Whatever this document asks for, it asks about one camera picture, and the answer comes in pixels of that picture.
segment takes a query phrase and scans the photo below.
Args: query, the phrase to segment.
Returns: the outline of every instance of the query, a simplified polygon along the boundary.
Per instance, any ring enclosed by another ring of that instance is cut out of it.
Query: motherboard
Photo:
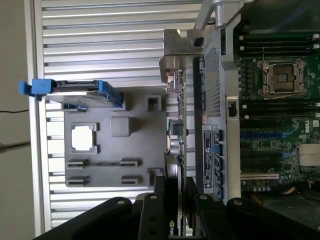
[[[240,36],[241,190],[320,181],[319,34]]]

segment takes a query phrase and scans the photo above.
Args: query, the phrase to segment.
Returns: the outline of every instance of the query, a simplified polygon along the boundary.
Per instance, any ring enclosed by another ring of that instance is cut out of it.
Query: perforated metal panel
[[[207,117],[220,117],[220,52],[211,48],[204,56]]]

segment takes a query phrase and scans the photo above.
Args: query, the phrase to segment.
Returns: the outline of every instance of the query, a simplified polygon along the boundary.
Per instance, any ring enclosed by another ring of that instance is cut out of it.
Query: label sticker
[[[210,189],[213,187],[213,153],[211,152],[212,146],[212,131],[203,131],[203,175],[205,189]]]

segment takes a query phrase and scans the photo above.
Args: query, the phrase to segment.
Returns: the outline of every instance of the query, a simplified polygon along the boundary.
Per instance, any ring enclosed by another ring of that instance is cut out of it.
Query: cpu socket
[[[297,60],[264,60],[258,63],[263,72],[263,88],[258,94],[266,98],[285,98],[303,95],[306,63]]]

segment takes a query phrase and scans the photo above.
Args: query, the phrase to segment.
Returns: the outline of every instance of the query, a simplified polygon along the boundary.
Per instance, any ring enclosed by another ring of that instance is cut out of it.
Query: screw
[[[202,199],[202,200],[206,200],[208,197],[206,195],[200,195],[199,198]]]
[[[233,203],[235,205],[242,205],[243,204],[242,201],[240,201],[240,200],[234,200]]]

